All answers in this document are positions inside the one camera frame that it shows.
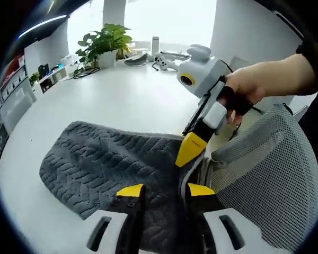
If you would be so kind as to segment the person's right hand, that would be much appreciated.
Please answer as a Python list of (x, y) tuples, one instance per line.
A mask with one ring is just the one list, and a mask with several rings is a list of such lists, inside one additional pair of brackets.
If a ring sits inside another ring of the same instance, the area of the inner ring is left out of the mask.
[(231, 87), (236, 94), (244, 96), (253, 105), (267, 94), (262, 63), (240, 68), (228, 74), (225, 81), (226, 86)]

